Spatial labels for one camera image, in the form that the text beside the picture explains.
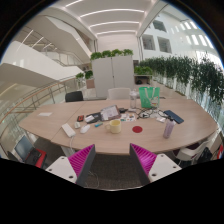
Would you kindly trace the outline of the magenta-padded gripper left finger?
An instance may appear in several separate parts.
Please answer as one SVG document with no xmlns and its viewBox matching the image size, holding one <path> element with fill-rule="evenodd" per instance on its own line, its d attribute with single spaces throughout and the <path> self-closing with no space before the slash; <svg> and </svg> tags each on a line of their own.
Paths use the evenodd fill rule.
<svg viewBox="0 0 224 224">
<path fill-rule="evenodd" d="M 95 155 L 95 145 L 92 144 L 69 157 L 59 157 L 47 171 L 83 187 Z"/>
</svg>

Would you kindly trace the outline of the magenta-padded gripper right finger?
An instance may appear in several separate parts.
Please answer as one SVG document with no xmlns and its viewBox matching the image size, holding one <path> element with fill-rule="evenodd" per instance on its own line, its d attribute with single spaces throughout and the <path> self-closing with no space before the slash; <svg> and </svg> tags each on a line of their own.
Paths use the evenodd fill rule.
<svg viewBox="0 0 224 224">
<path fill-rule="evenodd" d="M 181 170 L 165 154 L 154 154 L 133 143 L 130 144 L 129 153 L 143 186 Z"/>
</svg>

